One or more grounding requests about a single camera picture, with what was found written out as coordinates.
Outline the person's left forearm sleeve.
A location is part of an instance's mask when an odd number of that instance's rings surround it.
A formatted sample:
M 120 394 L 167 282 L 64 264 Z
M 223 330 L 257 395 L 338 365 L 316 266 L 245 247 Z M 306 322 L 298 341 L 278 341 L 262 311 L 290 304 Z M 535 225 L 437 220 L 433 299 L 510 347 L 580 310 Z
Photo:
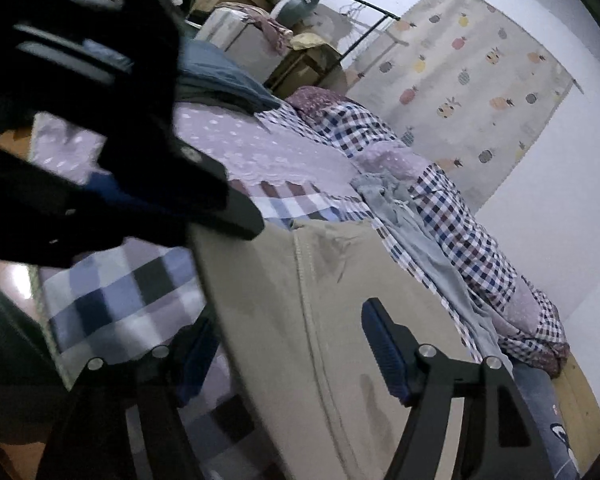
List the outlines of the person's left forearm sleeve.
M 0 442 L 44 442 L 68 391 L 41 327 L 0 289 Z

